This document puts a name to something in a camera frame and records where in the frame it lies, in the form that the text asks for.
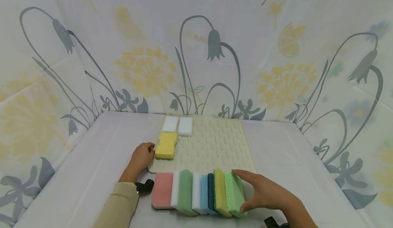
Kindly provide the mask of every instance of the lemon slice print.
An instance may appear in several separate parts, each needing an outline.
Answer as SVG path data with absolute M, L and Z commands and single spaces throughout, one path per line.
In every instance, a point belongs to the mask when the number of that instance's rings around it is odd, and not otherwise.
M 299 39 L 303 36 L 306 26 L 297 26 L 294 28 L 289 23 L 281 32 L 278 39 L 278 49 L 286 57 L 297 57 L 300 54 Z

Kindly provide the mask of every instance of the sponge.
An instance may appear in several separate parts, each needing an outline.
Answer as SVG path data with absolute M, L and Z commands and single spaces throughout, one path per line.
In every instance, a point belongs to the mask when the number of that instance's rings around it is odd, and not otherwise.
M 177 143 L 177 133 L 161 132 L 160 143 L 156 150 L 156 159 L 172 160 L 174 158 L 174 148 Z
M 154 179 L 154 189 L 151 204 L 155 209 L 172 209 L 173 173 L 157 173 Z
M 232 214 L 228 212 L 227 208 L 227 195 L 225 194 L 225 175 L 224 173 L 216 168 L 213 171 L 214 174 L 214 207 L 225 217 L 231 217 Z
M 208 214 L 217 214 L 214 210 L 209 208 L 208 201 L 208 187 L 207 187 L 207 174 L 201 177 L 201 210 Z
M 214 208 L 214 176 L 212 173 L 207 175 L 207 205 L 212 212 L 217 214 Z
M 233 173 L 226 173 L 225 192 L 227 195 L 228 212 L 238 218 L 246 218 L 247 212 L 240 212 L 240 207 L 245 202 L 245 195 L 241 179 Z
M 198 215 L 192 210 L 192 172 L 189 170 L 182 170 L 179 174 L 177 209 L 188 216 Z
M 199 214 L 207 214 L 201 209 L 201 175 L 194 173 L 192 175 L 192 210 Z
M 171 207 L 176 209 L 178 207 L 179 175 L 180 175 L 180 171 L 175 171 L 173 173 L 172 192 L 171 192 Z
M 166 116 L 164 125 L 162 126 L 162 131 L 176 132 L 178 121 L 179 121 L 179 117 L 177 116 Z
M 181 136 L 192 136 L 192 117 L 180 117 L 177 133 Z

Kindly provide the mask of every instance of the white table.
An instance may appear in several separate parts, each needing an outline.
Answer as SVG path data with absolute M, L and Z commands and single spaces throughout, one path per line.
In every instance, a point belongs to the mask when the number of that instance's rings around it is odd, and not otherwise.
M 155 142 L 163 115 L 105 112 L 93 124 L 34 200 L 16 228 L 90 227 L 129 162 L 135 147 Z M 345 195 L 295 124 L 243 121 L 257 171 L 297 195 L 319 227 L 365 227 Z M 145 172 L 140 182 L 154 179 Z M 245 187 L 246 198 L 253 195 Z M 258 209 L 248 219 L 218 215 L 186 217 L 154 210 L 151 196 L 140 197 L 130 227 L 265 227 L 277 210 Z

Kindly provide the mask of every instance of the beige sleeve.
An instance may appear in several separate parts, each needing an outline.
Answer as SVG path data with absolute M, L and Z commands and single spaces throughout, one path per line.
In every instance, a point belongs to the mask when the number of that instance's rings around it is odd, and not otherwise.
M 117 183 L 108 200 L 106 200 L 93 228 L 128 228 L 138 197 L 134 183 Z

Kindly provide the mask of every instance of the drying mat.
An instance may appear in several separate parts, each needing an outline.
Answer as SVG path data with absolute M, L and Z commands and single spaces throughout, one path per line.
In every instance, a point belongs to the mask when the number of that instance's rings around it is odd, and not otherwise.
M 192 116 L 192 119 L 192 136 L 178 137 L 174 159 L 154 159 L 148 167 L 150 172 L 188 169 L 193 173 L 208 174 L 215 168 L 223 172 L 230 172 L 232 169 L 257 172 L 240 120 L 201 115 Z

